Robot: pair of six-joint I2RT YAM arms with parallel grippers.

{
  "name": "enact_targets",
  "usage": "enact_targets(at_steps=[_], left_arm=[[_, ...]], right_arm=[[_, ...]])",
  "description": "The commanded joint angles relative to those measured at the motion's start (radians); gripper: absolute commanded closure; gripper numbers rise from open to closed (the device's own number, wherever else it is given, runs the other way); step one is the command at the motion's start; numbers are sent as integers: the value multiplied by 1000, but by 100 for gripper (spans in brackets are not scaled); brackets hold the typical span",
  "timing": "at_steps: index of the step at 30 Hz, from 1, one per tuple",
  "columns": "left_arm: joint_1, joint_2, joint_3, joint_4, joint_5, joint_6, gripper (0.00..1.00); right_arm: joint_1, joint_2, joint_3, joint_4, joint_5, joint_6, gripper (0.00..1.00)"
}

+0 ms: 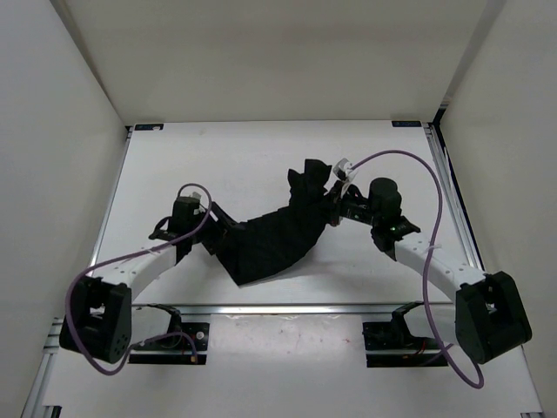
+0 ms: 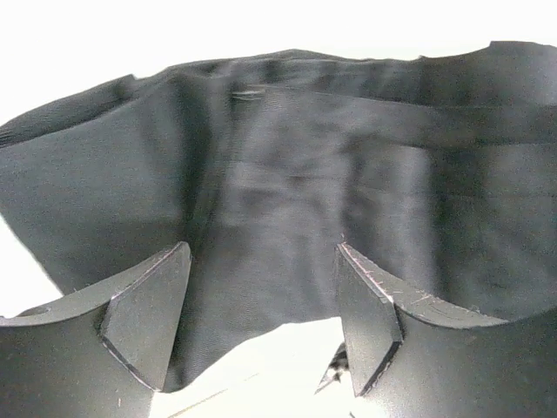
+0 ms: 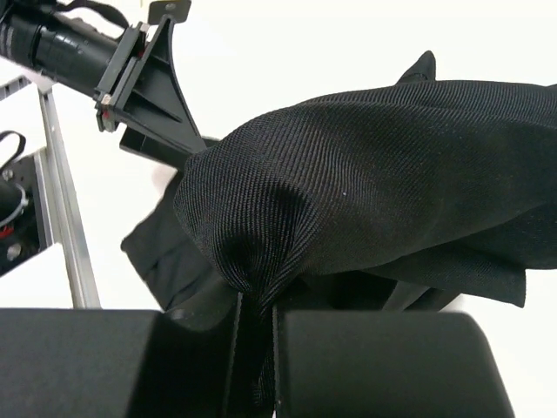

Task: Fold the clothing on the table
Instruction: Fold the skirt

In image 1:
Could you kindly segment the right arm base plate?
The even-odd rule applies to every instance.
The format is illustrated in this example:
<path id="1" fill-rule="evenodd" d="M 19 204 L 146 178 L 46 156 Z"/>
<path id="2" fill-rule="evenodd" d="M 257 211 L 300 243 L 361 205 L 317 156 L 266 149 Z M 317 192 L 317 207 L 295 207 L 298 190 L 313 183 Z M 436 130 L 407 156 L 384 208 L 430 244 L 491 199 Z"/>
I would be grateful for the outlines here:
<path id="1" fill-rule="evenodd" d="M 367 368 L 447 367 L 433 338 L 394 334 L 390 322 L 364 322 L 362 335 Z"/>

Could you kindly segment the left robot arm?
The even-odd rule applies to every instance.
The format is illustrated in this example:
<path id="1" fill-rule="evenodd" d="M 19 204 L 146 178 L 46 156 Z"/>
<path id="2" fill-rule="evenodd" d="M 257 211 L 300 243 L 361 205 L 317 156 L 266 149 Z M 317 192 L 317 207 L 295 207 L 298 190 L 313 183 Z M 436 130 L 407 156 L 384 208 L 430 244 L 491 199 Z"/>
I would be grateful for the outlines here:
<path id="1" fill-rule="evenodd" d="M 110 364 L 123 359 L 131 343 L 134 299 L 194 245 L 214 253 L 237 224 L 216 203 L 203 208 L 194 196 L 176 198 L 171 215 L 149 235 L 154 247 L 117 258 L 119 266 L 104 277 L 77 279 L 68 293 L 60 347 Z"/>

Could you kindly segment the black pleated skirt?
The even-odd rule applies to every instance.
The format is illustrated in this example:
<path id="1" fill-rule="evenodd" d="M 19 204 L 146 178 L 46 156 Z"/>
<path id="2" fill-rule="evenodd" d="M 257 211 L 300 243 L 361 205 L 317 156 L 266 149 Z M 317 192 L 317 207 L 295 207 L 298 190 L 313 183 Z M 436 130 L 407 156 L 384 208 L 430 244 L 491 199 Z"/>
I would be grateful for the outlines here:
<path id="1" fill-rule="evenodd" d="M 325 188 L 331 172 L 323 161 L 307 159 L 303 172 L 287 173 L 287 206 L 228 229 L 216 256 L 237 286 L 282 273 L 317 244 L 333 210 Z"/>

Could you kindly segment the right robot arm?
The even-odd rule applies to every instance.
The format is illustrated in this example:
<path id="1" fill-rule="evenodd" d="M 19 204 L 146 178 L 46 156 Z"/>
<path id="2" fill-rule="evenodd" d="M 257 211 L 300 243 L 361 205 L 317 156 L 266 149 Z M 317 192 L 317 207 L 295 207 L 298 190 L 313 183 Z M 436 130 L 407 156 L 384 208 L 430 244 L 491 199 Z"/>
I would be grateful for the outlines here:
<path id="1" fill-rule="evenodd" d="M 433 247 L 401 211 L 397 184 L 377 178 L 363 195 L 357 186 L 338 180 L 330 194 L 332 224 L 350 219 L 371 227 L 372 241 L 390 259 L 426 274 L 453 308 L 440 315 L 438 331 L 473 361 L 485 364 L 530 341 L 532 328 L 513 278 L 467 266 L 440 247 Z"/>

